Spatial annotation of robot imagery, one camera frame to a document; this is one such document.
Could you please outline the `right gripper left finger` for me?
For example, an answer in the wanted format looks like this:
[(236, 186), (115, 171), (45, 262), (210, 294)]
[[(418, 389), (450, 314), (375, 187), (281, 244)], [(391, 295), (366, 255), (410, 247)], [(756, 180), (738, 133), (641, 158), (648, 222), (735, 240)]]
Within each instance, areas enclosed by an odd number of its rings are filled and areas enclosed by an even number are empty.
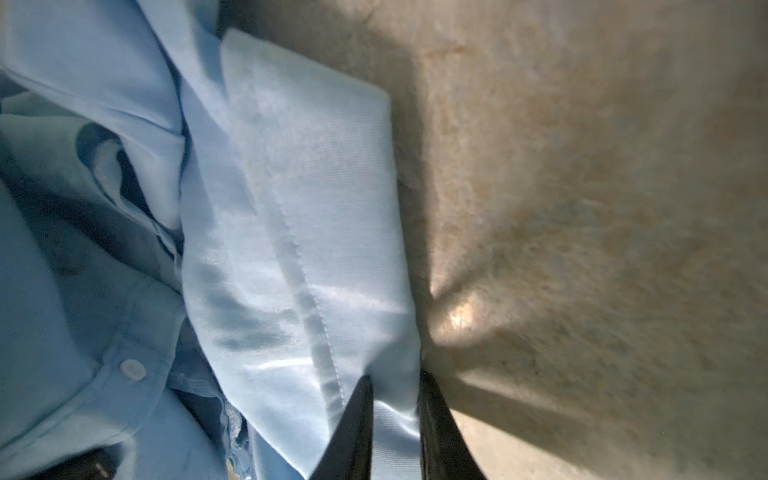
[(362, 376), (311, 480), (369, 480), (373, 443), (373, 385)]

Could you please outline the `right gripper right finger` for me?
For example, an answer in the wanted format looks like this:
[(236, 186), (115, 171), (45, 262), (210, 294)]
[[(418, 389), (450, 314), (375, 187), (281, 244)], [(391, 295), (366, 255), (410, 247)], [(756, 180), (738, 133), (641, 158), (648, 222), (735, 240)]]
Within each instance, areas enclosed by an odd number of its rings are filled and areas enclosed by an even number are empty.
[(425, 480), (486, 480), (472, 457), (435, 378), (420, 372), (418, 415)]

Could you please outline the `light blue long sleeve shirt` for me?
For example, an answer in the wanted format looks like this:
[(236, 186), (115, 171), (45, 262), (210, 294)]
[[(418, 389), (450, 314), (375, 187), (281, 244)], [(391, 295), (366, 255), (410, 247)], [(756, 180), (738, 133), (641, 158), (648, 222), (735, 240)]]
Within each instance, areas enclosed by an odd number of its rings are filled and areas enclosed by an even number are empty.
[(5, 479), (309, 479), (362, 378), (421, 475), (390, 98), (219, 8), (1, 5)]

